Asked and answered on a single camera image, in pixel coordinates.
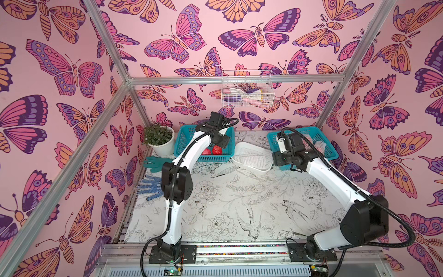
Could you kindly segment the netted apple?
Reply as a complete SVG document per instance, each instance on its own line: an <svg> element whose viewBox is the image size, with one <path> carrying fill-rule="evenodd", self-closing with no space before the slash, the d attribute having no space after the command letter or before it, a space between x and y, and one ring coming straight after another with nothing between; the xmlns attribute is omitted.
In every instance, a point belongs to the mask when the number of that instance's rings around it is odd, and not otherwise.
<svg viewBox="0 0 443 277"><path fill-rule="evenodd" d="M223 149L217 145L213 146L212 148L212 154L219 156L219 155L223 155Z"/></svg>
<svg viewBox="0 0 443 277"><path fill-rule="evenodd" d="M325 155L326 143L324 143L322 141L317 141L314 144L314 147L319 153L321 153L322 155Z"/></svg>

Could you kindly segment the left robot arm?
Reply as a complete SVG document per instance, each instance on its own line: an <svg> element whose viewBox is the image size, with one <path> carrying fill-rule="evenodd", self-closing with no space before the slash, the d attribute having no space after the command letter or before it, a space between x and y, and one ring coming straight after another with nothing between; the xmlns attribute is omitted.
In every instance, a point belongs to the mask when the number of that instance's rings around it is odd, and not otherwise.
<svg viewBox="0 0 443 277"><path fill-rule="evenodd" d="M215 128L207 123L195 127L193 137L184 150L171 162L162 166L162 191L167 204L165 231L160 236L158 246L169 255L177 255L182 240L181 220L185 202L193 192L191 172L198 159L208 147L222 149L231 143L228 131L232 127Z"/></svg>

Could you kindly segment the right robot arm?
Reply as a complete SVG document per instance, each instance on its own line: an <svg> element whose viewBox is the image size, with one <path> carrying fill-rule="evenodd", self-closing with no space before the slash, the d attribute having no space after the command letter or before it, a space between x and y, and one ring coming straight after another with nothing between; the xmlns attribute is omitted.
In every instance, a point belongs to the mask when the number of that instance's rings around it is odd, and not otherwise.
<svg viewBox="0 0 443 277"><path fill-rule="evenodd" d="M277 166L292 165L306 172L327 188L345 209L345 216L338 226L308 236L305 249L311 255L328 250L350 249L359 246L407 248L415 242L413 228L388 208L382 196L372 196L338 172L316 150L272 153ZM400 223L407 231L405 242L382 244L375 240L389 231L389 218Z"/></svg>

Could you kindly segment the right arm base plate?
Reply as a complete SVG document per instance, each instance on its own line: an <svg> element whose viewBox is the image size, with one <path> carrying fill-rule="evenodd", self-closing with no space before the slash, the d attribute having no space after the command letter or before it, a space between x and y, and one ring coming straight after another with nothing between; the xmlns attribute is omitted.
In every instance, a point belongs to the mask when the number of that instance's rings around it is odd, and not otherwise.
<svg viewBox="0 0 443 277"><path fill-rule="evenodd" d="M337 262L338 258L334 250L319 250L314 246L300 243L287 244L291 262Z"/></svg>

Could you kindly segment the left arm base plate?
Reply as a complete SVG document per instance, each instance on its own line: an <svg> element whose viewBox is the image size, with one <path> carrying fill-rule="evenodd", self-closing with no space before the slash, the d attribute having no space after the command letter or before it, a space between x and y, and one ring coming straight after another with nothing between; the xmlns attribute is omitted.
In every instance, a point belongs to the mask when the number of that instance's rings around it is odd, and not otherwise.
<svg viewBox="0 0 443 277"><path fill-rule="evenodd" d="M197 257L197 245L181 245L179 248L153 246L149 264L194 264Z"/></svg>

